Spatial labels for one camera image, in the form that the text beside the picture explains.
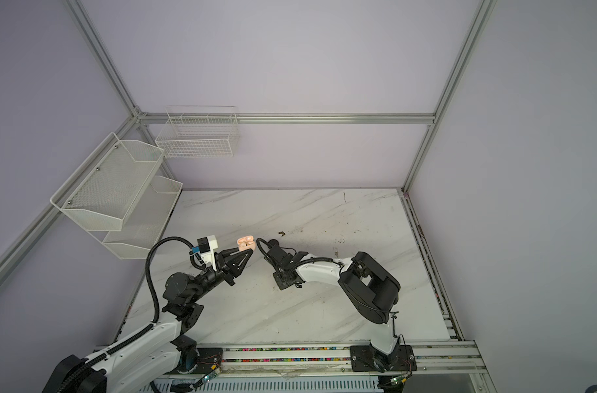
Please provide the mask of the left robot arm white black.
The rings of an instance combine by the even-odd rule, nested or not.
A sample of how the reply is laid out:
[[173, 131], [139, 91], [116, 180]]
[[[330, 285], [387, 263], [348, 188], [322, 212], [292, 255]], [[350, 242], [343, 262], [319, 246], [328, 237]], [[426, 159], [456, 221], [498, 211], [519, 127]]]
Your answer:
[[187, 332], [198, 322], [200, 299], [221, 283], [234, 284], [253, 250], [237, 248], [218, 254], [220, 267], [193, 276], [174, 273], [165, 283], [166, 305], [151, 323], [84, 358], [75, 355], [54, 369], [46, 392], [136, 392], [165, 373], [199, 374], [200, 387], [221, 368], [221, 348], [199, 348]]

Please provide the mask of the pink round charging case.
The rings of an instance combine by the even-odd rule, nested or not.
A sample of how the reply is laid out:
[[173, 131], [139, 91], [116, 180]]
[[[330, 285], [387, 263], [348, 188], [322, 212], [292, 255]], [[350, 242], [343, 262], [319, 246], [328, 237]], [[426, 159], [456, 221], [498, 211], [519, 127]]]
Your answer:
[[245, 236], [245, 237], [241, 237], [238, 239], [237, 241], [238, 247], [240, 249], [242, 248], [252, 248], [255, 246], [255, 239], [253, 236]]

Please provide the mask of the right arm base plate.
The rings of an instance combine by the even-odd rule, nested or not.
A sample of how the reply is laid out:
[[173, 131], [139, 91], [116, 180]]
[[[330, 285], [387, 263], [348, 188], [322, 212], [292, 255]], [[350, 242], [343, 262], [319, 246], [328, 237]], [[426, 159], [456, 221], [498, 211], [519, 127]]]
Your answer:
[[415, 372], [416, 356], [409, 345], [397, 344], [390, 354], [380, 352], [372, 345], [351, 346], [351, 367], [354, 372]]

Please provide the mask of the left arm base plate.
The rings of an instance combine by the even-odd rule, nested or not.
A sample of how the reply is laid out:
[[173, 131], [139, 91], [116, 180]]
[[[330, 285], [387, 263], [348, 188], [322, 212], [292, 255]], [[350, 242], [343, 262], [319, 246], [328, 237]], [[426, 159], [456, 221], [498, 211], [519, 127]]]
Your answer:
[[176, 370], [180, 374], [206, 375], [221, 367], [223, 348], [204, 347], [182, 353]]

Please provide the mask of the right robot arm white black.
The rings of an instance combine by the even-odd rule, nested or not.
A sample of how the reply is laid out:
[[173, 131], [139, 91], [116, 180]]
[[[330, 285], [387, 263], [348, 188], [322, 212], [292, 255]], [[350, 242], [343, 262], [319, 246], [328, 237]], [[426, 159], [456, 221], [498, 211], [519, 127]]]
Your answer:
[[273, 278], [280, 290], [302, 288], [309, 283], [338, 287], [364, 319], [379, 330], [371, 337], [370, 347], [383, 356], [391, 356], [401, 346], [395, 329], [401, 285], [367, 252], [350, 258], [329, 258], [282, 247], [276, 239], [256, 240], [265, 261], [274, 268]]

